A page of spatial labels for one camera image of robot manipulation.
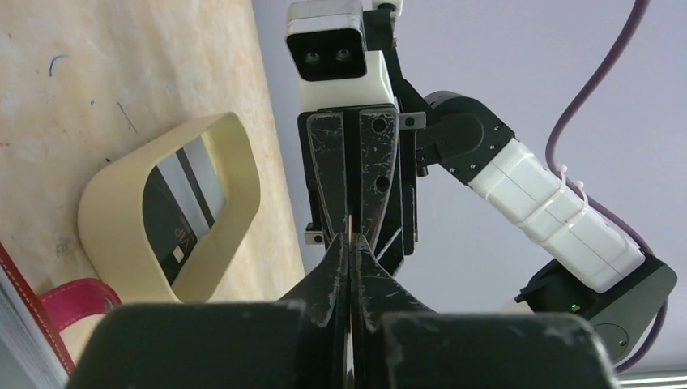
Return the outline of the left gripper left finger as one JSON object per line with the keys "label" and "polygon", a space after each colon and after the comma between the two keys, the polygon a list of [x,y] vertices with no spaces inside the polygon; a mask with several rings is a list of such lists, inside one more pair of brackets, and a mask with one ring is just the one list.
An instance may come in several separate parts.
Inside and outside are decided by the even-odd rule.
{"label": "left gripper left finger", "polygon": [[349,240],[277,301],[139,303],[96,326],[70,388],[345,388]]}

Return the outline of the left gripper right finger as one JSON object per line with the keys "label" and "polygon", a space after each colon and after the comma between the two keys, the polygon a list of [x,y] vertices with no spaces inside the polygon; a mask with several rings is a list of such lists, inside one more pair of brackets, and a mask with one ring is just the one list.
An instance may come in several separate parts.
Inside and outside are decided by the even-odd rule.
{"label": "left gripper right finger", "polygon": [[439,314],[351,241],[358,388],[614,388],[599,337],[570,314]]}

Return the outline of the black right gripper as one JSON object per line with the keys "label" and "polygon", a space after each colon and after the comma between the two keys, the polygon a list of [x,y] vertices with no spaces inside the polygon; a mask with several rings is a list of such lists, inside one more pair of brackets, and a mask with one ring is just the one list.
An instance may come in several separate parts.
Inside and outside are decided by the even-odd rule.
{"label": "black right gripper", "polygon": [[416,243],[414,130],[393,105],[320,109],[297,119],[312,220],[309,245],[364,236],[391,275]]}

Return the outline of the black striped card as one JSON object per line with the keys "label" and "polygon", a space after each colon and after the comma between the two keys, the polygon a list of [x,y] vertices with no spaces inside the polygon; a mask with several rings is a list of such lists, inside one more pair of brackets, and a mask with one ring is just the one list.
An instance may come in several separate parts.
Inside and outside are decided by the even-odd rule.
{"label": "black striped card", "polygon": [[148,174],[143,191],[143,225],[169,284],[190,261],[226,203],[201,136],[165,156]]}

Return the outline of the red leather card holder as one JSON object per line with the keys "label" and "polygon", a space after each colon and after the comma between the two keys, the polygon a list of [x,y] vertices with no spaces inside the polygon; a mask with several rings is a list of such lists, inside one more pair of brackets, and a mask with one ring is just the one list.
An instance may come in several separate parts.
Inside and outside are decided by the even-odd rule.
{"label": "red leather card holder", "polygon": [[84,318],[107,314],[122,303],[116,292],[97,278],[69,281],[41,295],[36,294],[21,271],[1,248],[1,269],[19,293],[23,304],[39,327],[48,345],[67,374],[75,364],[61,337],[61,332]]}

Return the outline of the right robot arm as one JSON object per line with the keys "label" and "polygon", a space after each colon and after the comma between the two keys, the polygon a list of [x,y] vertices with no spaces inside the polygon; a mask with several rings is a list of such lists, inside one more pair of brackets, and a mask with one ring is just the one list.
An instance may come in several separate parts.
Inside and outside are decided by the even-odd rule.
{"label": "right robot arm", "polygon": [[393,276],[416,243],[416,180],[440,165],[552,256],[510,306],[586,319],[619,370],[655,342],[676,273],[612,218],[565,169],[546,169],[481,102],[455,92],[421,97],[305,92],[298,118],[313,221],[331,243],[361,234],[361,259]]}

